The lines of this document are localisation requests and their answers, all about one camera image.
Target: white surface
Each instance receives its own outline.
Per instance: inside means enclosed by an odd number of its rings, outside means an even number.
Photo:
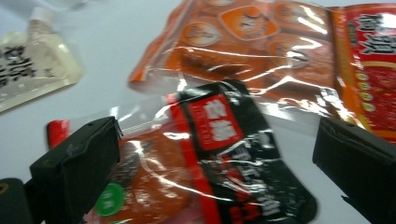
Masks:
[[[315,1],[326,7],[363,2],[369,0]],[[166,86],[151,88],[155,92],[136,91],[127,83],[127,77],[178,3],[179,0],[91,0],[81,7],[55,12],[54,30],[74,52],[84,77],[77,85],[0,114],[0,179],[30,179],[29,165],[48,150],[45,127],[49,121],[77,119],[172,91]],[[2,0],[0,35],[24,31],[36,6],[44,5],[39,0],[25,0],[23,4]],[[339,188],[312,163],[316,130],[302,132],[281,119],[270,122],[287,164],[318,198],[318,217],[313,223],[368,223],[342,201]]]

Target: plastic packaging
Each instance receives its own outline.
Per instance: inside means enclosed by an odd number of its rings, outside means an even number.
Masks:
[[[316,199],[283,162],[240,81],[169,94],[163,103],[149,125],[141,119],[128,127],[121,113],[121,161],[85,221],[307,223],[315,217]],[[146,110],[138,111],[129,118]],[[49,136],[56,131],[50,123]]]
[[[351,121],[396,143],[395,100],[387,81],[394,79],[396,63],[396,29],[390,22],[395,8],[394,4],[325,8],[286,0],[185,0],[129,80],[156,83],[173,77],[176,83],[187,80],[187,85],[195,86],[235,78],[258,102],[277,107],[279,114],[289,112],[288,119],[296,123],[303,124],[293,114],[303,110]],[[362,26],[380,31],[362,32]],[[368,54],[372,59],[363,56]],[[373,74],[370,82],[377,84],[371,84],[380,87],[367,94],[363,90],[370,88],[367,80],[348,84],[355,73],[362,74],[357,79]],[[382,105],[375,107],[372,98]],[[385,111],[387,118],[381,119]]]
[[[51,12],[38,7],[28,33],[0,38],[0,112],[80,80],[81,68],[51,21]]]

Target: green sticker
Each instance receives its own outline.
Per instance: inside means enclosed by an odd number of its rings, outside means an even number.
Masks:
[[[124,197],[124,190],[119,184],[109,183],[96,202],[96,213],[101,217],[115,215],[122,208]]]

